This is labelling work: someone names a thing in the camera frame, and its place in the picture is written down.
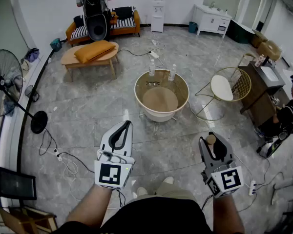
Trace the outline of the black monitor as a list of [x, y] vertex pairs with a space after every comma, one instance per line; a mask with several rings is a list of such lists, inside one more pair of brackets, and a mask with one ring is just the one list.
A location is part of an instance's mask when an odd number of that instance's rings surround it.
[[36, 200], [36, 177], [0, 167], [0, 197]]

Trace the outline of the person's black shirt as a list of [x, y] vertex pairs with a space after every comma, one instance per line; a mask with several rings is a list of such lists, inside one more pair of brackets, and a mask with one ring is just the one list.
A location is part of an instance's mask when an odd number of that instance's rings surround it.
[[102, 227], [64, 223], [52, 234], [216, 234], [190, 199], [150, 197], [128, 203]]

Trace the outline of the orange sofa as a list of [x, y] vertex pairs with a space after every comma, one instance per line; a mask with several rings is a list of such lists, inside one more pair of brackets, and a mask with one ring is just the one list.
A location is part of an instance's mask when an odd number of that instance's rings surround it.
[[[126, 6], [126, 7], [118, 7], [118, 8], [111, 8], [111, 20], [110, 20], [110, 26], [116, 24], [117, 19], [123, 20], [127, 19], [130, 17], [134, 18], [134, 21], [136, 23], [135, 28], [122, 28], [122, 29], [116, 29], [116, 30], [111, 30], [110, 29], [110, 35], [111, 36], [117, 36], [117, 35], [126, 35], [126, 34], [138, 34], [140, 36], [140, 17], [138, 14], [138, 11], [134, 6]], [[80, 39], [71, 39], [71, 34], [73, 31], [81, 26], [85, 25], [85, 19], [84, 15], [80, 15], [74, 18], [74, 21], [71, 23], [71, 25], [68, 27], [66, 30], [66, 38], [68, 43], [73, 46], [74, 44], [84, 42], [87, 40], [90, 40], [90, 37], [84, 37]]]

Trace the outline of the purple bag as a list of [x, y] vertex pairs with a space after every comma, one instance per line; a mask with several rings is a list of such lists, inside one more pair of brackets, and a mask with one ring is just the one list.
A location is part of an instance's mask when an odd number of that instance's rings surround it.
[[33, 63], [39, 57], [39, 55], [40, 50], [38, 48], [32, 48], [26, 53], [24, 59], [27, 60], [29, 63]]

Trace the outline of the wooden frame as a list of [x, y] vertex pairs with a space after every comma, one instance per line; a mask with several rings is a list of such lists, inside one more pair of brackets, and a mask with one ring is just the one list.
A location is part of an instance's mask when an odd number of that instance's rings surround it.
[[0, 216], [6, 227], [16, 234], [52, 233], [58, 229], [56, 216], [29, 206], [0, 207]]

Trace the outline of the large cardboard box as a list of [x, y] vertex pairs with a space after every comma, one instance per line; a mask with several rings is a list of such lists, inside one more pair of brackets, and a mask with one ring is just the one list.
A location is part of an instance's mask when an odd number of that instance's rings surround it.
[[278, 61], [280, 59], [282, 50], [272, 41], [261, 42], [257, 48], [257, 53], [259, 55], [264, 55], [264, 57], [269, 57], [273, 61]]

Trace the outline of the gold metal tube chair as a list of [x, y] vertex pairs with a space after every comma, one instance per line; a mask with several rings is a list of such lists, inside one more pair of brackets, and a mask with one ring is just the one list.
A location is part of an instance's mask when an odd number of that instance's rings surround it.
[[254, 54], [251, 54], [251, 53], [245, 53], [245, 54], [241, 57], [241, 59], [240, 59], [238, 65], [236, 66], [236, 68], [238, 68], [238, 67], [240, 66], [240, 64], [242, 63], [243, 59], [246, 58], [246, 57], [250, 57], [250, 58], [252, 58], [252, 60], [254, 60], [254, 59], [256, 58], [256, 56], [255, 56]]

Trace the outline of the dark green box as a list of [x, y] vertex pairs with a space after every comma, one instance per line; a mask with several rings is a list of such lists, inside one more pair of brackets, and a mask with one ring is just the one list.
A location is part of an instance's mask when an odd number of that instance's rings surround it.
[[251, 42], [254, 31], [231, 19], [226, 35], [237, 43], [247, 44]]

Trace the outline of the oval wooden low table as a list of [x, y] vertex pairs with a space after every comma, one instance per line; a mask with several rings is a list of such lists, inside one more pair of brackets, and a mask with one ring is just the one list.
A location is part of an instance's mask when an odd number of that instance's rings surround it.
[[70, 81], [73, 81], [73, 75], [72, 75], [72, 72], [70, 72], [70, 69], [93, 67], [93, 66], [109, 66], [111, 69], [112, 79], [116, 79], [116, 73], [115, 73], [112, 60], [116, 59], [116, 61], [119, 63], [117, 58], [119, 45], [116, 42], [111, 42], [111, 44], [114, 45], [114, 48], [105, 52], [100, 57], [89, 60], [86, 63], [81, 63], [76, 58], [75, 52], [77, 52], [79, 49], [83, 48], [84, 46], [87, 46], [87, 44], [75, 46], [67, 50], [61, 58], [61, 65], [63, 65], [66, 68], [66, 73]]

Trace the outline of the striped sofa seat cushion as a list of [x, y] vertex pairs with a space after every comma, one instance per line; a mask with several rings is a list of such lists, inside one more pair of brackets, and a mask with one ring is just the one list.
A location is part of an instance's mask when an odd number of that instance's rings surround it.
[[127, 19], [117, 19], [116, 24], [111, 25], [111, 30], [122, 29], [122, 28], [135, 28], [136, 23], [133, 17]]
[[84, 37], [88, 37], [88, 30], [85, 25], [76, 28], [73, 31], [73, 33], [71, 34], [71, 39], [80, 39], [80, 38], [84, 38]]

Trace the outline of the round glass side table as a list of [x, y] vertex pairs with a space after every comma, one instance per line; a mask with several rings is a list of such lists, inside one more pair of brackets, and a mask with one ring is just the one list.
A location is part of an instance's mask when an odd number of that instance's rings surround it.
[[[189, 88], [186, 81], [175, 74], [174, 81], [168, 81], [169, 70], [156, 69], [150, 77], [143, 73], [136, 80], [134, 94], [143, 113], [155, 122], [165, 122], [181, 111], [188, 102]], [[158, 81], [159, 86], [148, 86], [147, 81]]]

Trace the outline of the white water dispenser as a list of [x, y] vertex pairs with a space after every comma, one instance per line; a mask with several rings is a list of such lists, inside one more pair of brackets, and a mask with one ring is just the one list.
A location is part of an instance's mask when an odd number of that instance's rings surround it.
[[163, 32], [165, 20], [165, 0], [152, 0], [151, 31]]

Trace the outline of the black standing fan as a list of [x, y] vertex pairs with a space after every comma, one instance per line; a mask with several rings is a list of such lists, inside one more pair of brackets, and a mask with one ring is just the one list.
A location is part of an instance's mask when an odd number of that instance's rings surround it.
[[23, 89], [23, 75], [17, 57], [9, 50], [0, 49], [0, 117], [6, 116], [20, 108], [31, 118], [31, 130], [35, 134], [46, 129], [48, 117], [46, 112], [31, 114], [19, 100]]

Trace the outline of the dark wooden cabinet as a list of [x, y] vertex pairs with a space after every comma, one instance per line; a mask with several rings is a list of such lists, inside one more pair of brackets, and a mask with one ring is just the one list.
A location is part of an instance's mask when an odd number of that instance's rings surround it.
[[[262, 125], [274, 115], [274, 104], [271, 96], [280, 100], [279, 107], [289, 102], [289, 98], [283, 89], [285, 82], [282, 77], [274, 67], [266, 66], [265, 68], [268, 70], [267, 73], [262, 68], [256, 67], [254, 61], [250, 61], [247, 66], [240, 67], [251, 78], [251, 90], [242, 99], [243, 108], [240, 113], [249, 111], [255, 126]], [[273, 79], [269, 79], [266, 74], [272, 74]]]

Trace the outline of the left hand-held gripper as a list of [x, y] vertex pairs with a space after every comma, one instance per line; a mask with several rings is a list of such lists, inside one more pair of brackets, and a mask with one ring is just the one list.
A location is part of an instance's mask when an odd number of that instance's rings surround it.
[[101, 139], [97, 160], [94, 161], [95, 184], [121, 190], [132, 172], [133, 124], [126, 120], [107, 130]]

